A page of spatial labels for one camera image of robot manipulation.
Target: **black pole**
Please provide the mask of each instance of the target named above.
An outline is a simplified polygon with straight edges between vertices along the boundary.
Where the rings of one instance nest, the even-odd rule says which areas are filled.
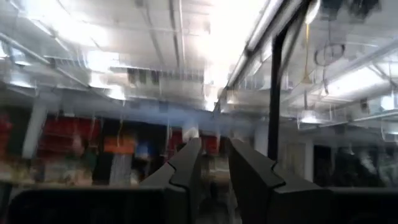
[[[271,68],[271,95],[269,102],[268,124],[268,157],[274,161],[278,158],[279,137],[279,100],[280,82],[278,75],[282,61],[282,46],[286,37],[286,31],[276,37],[272,43],[272,68]]]
[[[271,95],[269,102],[269,124],[268,124],[268,157],[274,161],[278,159],[279,141],[279,112],[280,112],[280,81],[283,72],[289,64],[290,56],[295,47],[297,37],[304,24],[305,15],[310,1],[304,1],[294,14],[293,18],[286,24],[282,32],[276,36],[272,43],[272,68],[271,68]],[[287,46],[286,55],[282,61],[282,49],[290,28],[293,28],[292,40]]]

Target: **ceiling light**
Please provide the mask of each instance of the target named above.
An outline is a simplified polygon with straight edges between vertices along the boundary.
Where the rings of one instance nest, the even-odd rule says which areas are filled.
[[[355,72],[343,75],[337,80],[328,84],[328,96],[341,97],[353,94],[357,91],[364,91],[372,86],[385,83],[378,74],[374,73],[367,67],[361,68]],[[314,91],[312,94],[318,94],[319,91]],[[325,90],[322,90],[322,96],[327,96]]]
[[[92,71],[109,73],[110,67],[119,62],[119,54],[114,52],[102,52],[91,50],[86,55],[86,66]]]
[[[110,90],[108,97],[116,100],[126,100],[126,95],[124,94],[123,87],[119,85],[110,85]]]
[[[30,83],[23,81],[23,80],[12,80],[10,82],[11,85],[15,85],[15,86],[20,86],[20,87],[24,87],[24,88],[33,88],[34,86],[31,85]]]
[[[394,109],[396,108],[395,96],[394,96],[394,95],[391,95],[391,96],[382,96],[382,97],[381,97],[380,106],[381,106],[384,110],[394,110]]]
[[[214,110],[214,107],[215,107],[215,102],[213,102],[213,101],[206,101],[206,103],[205,103],[205,108],[206,108],[206,110],[208,110],[208,111],[213,111],[213,110]]]
[[[15,64],[22,65],[22,66],[31,66],[31,64],[29,62],[26,62],[24,60],[15,61]]]
[[[204,83],[224,87],[228,83],[228,68],[222,65],[211,65],[205,70]]]
[[[2,43],[0,42],[0,59],[4,59],[4,58],[6,58],[6,57],[8,57],[8,54],[6,54],[6,53],[4,52],[4,49],[3,49],[3,47],[2,47]]]
[[[109,85],[106,82],[102,81],[101,76],[102,74],[99,73],[91,73],[90,75],[90,84],[89,86],[94,88],[109,88]]]
[[[321,7],[321,0],[316,0],[308,8],[307,15],[305,16],[305,23],[310,24],[317,16],[319,8]]]
[[[307,123],[307,124],[322,123],[322,121],[318,119],[317,113],[314,110],[304,110],[299,120],[301,123]]]

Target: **yellow cord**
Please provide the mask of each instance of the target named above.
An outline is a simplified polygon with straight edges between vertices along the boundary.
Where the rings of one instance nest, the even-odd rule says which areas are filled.
[[[118,131],[118,147],[120,147],[120,143],[119,143],[119,139],[120,139],[120,132],[122,131],[122,127],[123,127],[123,120],[120,120],[120,127],[119,127],[119,131]]]
[[[310,40],[310,24],[307,24],[306,33],[305,33],[305,48],[306,48],[306,55],[305,55],[305,66],[304,66],[304,77],[303,83],[311,84],[310,77],[308,76],[308,51],[309,45],[308,42]]]

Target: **hanging cable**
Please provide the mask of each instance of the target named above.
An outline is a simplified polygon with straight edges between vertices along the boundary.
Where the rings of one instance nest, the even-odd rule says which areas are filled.
[[[312,84],[310,77],[308,76],[308,52],[309,52],[309,40],[310,40],[310,24],[306,25],[305,29],[305,66],[304,66],[304,77],[302,83]]]

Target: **metal pole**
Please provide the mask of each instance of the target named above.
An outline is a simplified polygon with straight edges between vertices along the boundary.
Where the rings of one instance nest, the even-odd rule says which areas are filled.
[[[271,68],[271,95],[269,103],[269,126],[268,126],[268,157],[272,160],[278,158],[279,143],[279,110],[280,110],[280,85],[283,72],[289,64],[297,37],[303,26],[307,9],[310,1],[302,4],[295,12],[291,20],[286,24],[282,32],[277,35],[272,48],[272,68]],[[290,28],[293,28],[292,40],[289,43],[287,53],[282,61],[282,48],[286,35]]]
[[[178,11],[180,13],[180,29],[181,29],[181,51],[182,51],[182,65],[185,66],[185,40],[182,25],[182,0],[178,1]]]
[[[278,35],[272,43],[272,68],[271,68],[271,100],[269,102],[269,127],[268,127],[268,157],[272,160],[278,158],[278,139],[279,139],[279,99],[280,83],[278,75],[280,62],[282,61],[282,46],[286,37],[286,30]]]
[[[170,14],[170,23],[172,25],[172,29],[177,31],[176,21],[174,16],[174,0],[169,0],[169,14]],[[174,53],[175,53],[175,59],[177,61],[177,67],[180,67],[180,51],[178,49],[178,39],[176,32],[173,35],[173,42],[174,42]]]
[[[144,18],[145,23],[147,24],[147,27],[150,28],[150,29],[149,29],[150,39],[152,40],[152,44],[153,44],[153,46],[154,46],[154,48],[155,48],[157,57],[159,58],[159,62],[160,62],[160,64],[161,64],[162,66],[165,66],[164,58],[163,58],[163,55],[162,55],[162,51],[160,50],[159,42],[157,41],[157,38],[156,38],[156,33],[155,33],[155,31],[153,30],[154,24],[152,23],[152,19],[150,18],[150,14],[149,14],[149,13],[150,13],[150,10],[149,10],[149,5],[148,5],[148,3],[145,3],[145,9],[146,9],[145,12],[144,12],[144,11],[141,11],[141,15],[142,15],[142,17]]]

